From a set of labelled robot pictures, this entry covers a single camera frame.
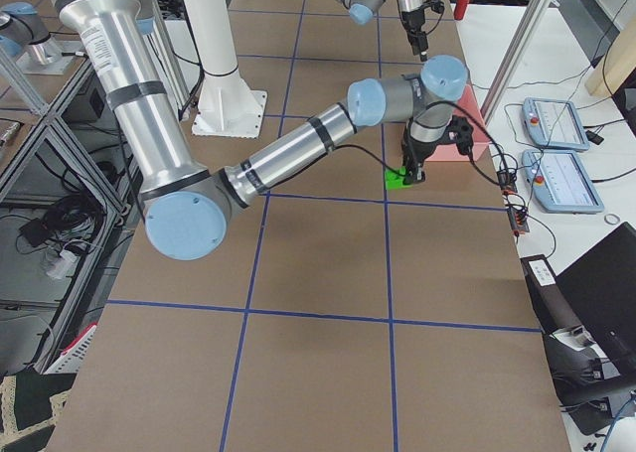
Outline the near grey USB hub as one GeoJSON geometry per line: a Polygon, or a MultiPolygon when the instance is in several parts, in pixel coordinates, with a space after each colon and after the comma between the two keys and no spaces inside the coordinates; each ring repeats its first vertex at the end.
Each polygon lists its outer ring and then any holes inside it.
{"type": "Polygon", "coordinates": [[[515,169],[500,169],[497,171],[497,179],[503,195],[517,194],[517,171],[515,169]]]}

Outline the far grey USB hub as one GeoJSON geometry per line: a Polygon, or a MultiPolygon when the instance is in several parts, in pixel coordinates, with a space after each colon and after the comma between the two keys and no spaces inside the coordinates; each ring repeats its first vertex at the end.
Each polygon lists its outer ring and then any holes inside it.
{"type": "Polygon", "coordinates": [[[528,226],[527,207],[509,204],[507,206],[507,214],[511,226],[511,231],[513,232],[514,236],[520,236],[530,231],[530,228],[528,226]]]}

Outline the teach pendant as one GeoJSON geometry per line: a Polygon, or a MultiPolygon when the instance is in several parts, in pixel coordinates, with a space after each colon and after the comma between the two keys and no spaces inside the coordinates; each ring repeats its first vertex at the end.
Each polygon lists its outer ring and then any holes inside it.
{"type": "Polygon", "coordinates": [[[598,214],[604,205],[577,153],[528,149],[522,153],[531,196],[551,214],[598,214]]]}
{"type": "Polygon", "coordinates": [[[526,133],[542,148],[584,152],[589,141],[572,101],[527,97],[522,104],[526,133]]]}

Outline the upper teach pendant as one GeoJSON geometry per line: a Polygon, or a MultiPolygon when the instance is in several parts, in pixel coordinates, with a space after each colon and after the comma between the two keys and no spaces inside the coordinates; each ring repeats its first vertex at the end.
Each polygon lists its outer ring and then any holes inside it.
{"type": "Polygon", "coordinates": [[[584,152],[589,141],[572,101],[527,97],[522,104],[526,133],[542,148],[584,152]]]}

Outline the pink plastic box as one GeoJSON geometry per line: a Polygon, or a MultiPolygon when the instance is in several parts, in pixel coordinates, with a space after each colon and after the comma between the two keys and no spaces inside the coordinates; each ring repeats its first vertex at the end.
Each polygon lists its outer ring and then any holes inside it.
{"type": "Polygon", "coordinates": [[[458,141],[464,141],[467,139],[467,125],[470,125],[472,127],[472,154],[474,160],[479,160],[481,156],[488,150],[490,141],[482,131],[482,127],[485,126],[484,120],[479,109],[475,92],[470,84],[467,84],[465,86],[464,92],[461,98],[457,101],[457,104],[460,107],[464,108],[469,114],[471,114],[476,119],[476,121],[471,120],[466,114],[456,108],[453,112],[455,119],[452,120],[449,124],[451,130],[448,133],[448,138],[451,141],[451,144],[438,145],[433,155],[428,158],[428,161],[467,161],[468,157],[459,152],[457,144],[458,141]]]}

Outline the green block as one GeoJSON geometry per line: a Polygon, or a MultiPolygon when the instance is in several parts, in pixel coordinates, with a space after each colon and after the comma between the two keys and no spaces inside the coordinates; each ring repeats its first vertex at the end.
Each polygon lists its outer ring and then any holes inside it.
{"type": "Polygon", "coordinates": [[[385,170],[385,188],[388,191],[407,189],[410,187],[410,184],[408,184],[405,181],[405,178],[406,178],[405,167],[401,167],[397,171],[386,169],[385,170]]]}

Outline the grey usb hub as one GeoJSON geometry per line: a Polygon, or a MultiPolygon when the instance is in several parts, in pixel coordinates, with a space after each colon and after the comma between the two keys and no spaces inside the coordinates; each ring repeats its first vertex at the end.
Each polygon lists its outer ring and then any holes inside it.
{"type": "Polygon", "coordinates": [[[500,169],[497,171],[497,179],[503,195],[517,194],[517,171],[515,169],[500,169]]]}
{"type": "Polygon", "coordinates": [[[528,226],[527,207],[509,204],[507,206],[507,214],[511,226],[511,231],[513,232],[514,236],[520,236],[530,231],[530,228],[528,226]]]}

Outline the lower teach pendant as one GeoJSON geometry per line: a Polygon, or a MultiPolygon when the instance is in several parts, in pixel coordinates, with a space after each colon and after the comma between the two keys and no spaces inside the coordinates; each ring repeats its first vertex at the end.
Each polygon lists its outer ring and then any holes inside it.
{"type": "Polygon", "coordinates": [[[551,214],[598,214],[604,205],[577,153],[528,149],[522,153],[531,196],[551,214]]]}

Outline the aluminium frame post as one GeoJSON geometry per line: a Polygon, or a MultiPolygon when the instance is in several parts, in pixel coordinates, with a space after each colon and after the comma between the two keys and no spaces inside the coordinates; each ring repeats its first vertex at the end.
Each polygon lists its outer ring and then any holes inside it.
{"type": "Polygon", "coordinates": [[[552,0],[530,0],[481,106],[485,124],[492,120],[535,31],[552,0]]]}

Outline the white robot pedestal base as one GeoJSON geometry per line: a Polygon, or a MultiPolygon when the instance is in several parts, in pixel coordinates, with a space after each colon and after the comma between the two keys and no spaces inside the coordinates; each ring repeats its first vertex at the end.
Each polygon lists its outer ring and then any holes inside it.
{"type": "Polygon", "coordinates": [[[226,0],[183,0],[204,71],[193,133],[256,138],[267,101],[239,72],[226,0]]]}

